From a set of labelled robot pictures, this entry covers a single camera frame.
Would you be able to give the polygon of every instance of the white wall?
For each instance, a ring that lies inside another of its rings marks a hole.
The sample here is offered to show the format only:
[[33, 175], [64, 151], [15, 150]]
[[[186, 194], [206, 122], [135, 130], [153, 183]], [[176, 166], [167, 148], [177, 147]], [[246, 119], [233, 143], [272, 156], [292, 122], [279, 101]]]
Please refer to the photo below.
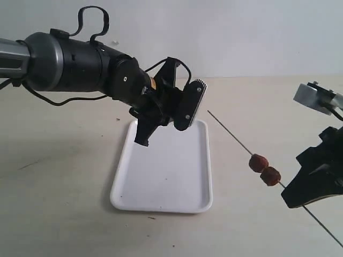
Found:
[[[142, 67], [174, 56], [196, 77], [343, 71], [341, 0], [11, 0], [0, 5], [0, 37], [74, 32], [78, 9], [95, 2], [110, 14], [102, 41], [119, 40]], [[82, 40], [101, 28], [100, 13], [85, 17]]]

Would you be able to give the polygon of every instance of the white plastic tray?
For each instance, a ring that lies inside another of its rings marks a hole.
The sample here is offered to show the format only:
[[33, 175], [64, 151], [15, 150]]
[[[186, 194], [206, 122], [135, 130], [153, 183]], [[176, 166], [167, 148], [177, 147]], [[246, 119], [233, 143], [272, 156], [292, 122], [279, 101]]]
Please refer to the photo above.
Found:
[[137, 121], [130, 124], [111, 203], [117, 209], [201, 213], [213, 201], [206, 123], [196, 120], [180, 132], [160, 126], [149, 146], [134, 143]]

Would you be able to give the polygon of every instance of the white table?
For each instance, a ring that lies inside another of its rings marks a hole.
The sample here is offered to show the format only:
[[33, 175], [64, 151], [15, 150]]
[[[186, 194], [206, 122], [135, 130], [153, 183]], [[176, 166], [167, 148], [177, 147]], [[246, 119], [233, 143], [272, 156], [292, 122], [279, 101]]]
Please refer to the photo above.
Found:
[[[2, 90], [0, 256], [341, 256], [303, 209], [287, 208], [280, 186], [264, 185], [249, 169], [249, 155], [206, 112], [267, 156], [288, 184], [300, 168], [295, 156], [317, 145], [326, 127], [342, 125], [292, 100], [299, 83], [312, 80], [343, 92], [338, 76], [205, 79], [198, 118], [210, 132], [214, 202], [199, 215], [131, 213], [110, 205], [132, 120], [123, 103], [53, 107], [23, 88]], [[336, 197], [309, 206], [340, 240], [342, 203]]]

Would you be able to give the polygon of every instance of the table surface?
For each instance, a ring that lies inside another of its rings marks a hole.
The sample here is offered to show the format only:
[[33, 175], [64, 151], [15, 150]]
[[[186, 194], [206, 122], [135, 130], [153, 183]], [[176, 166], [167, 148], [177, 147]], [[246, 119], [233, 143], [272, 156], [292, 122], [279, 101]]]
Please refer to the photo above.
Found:
[[[341, 125], [292, 100], [299, 83], [313, 80], [343, 92], [343, 76], [205, 79], [198, 118], [209, 129], [214, 201], [198, 215], [111, 206], [133, 120], [125, 104], [105, 99], [53, 107], [23, 88], [2, 90], [0, 256], [342, 255], [303, 209], [287, 208], [280, 186], [264, 185], [248, 167], [250, 156], [206, 112], [252, 152], [267, 156], [288, 184], [300, 168], [295, 157], [317, 145], [323, 129]], [[76, 94], [45, 95], [62, 100]], [[337, 196], [308, 206], [341, 240], [342, 203]]]

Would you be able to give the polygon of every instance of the black wire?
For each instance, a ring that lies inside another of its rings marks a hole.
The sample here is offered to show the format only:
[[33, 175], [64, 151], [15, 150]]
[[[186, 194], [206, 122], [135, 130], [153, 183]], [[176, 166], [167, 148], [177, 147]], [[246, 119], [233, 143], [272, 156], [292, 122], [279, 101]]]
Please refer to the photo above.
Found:
[[13, 83], [14, 79], [6, 79], [4, 82], [0, 84], [0, 90], [3, 89], [4, 87], [8, 86], [10, 83]]
[[343, 122], [343, 117], [341, 115], [339, 115], [338, 112], [336, 112], [334, 110], [334, 108], [330, 105], [330, 104], [327, 104], [327, 103], [320, 103], [321, 106], [325, 107], [327, 110], [329, 110], [333, 115], [335, 115], [336, 118], [338, 118], [340, 121]]
[[34, 96], [38, 97], [39, 99], [41, 100], [44, 100], [46, 101], [47, 103], [50, 103], [54, 106], [62, 106], [62, 105], [65, 105], [71, 101], [79, 101], [79, 100], [84, 100], [84, 101], [95, 101], [95, 100], [100, 100], [100, 99], [104, 99], [105, 97], [107, 97], [107, 95], [102, 95], [102, 96], [99, 96], [99, 97], [94, 97], [94, 98], [88, 98], [88, 97], [73, 97], [73, 98], [69, 98], [61, 103], [56, 103], [48, 98], [46, 98], [45, 96], [37, 93], [35, 90], [33, 90], [32, 88], [30, 88], [27, 83], [25, 81], [22, 82], [22, 85], [23, 87], [29, 91], [31, 94], [33, 94]]
[[171, 57], [169, 57], [169, 58], [163, 59], [163, 60], [159, 61], [158, 63], [156, 63], [155, 65], [151, 66], [149, 69], [146, 69], [145, 72], [149, 72], [150, 70], [152, 70], [152, 69], [156, 68], [157, 66], [159, 66], [161, 63], [166, 62], [168, 59], [173, 59], [173, 60], [179, 62], [179, 63], [187, 70], [187, 72], [188, 72], [187, 84], [189, 84], [189, 83], [191, 82], [192, 72], [191, 72], [191, 70], [188, 68], [188, 66], [185, 65], [185, 63], [184, 63], [183, 61], [181, 61], [181, 60], [179, 60], [179, 59], [176, 59], [176, 58], [171, 58]]

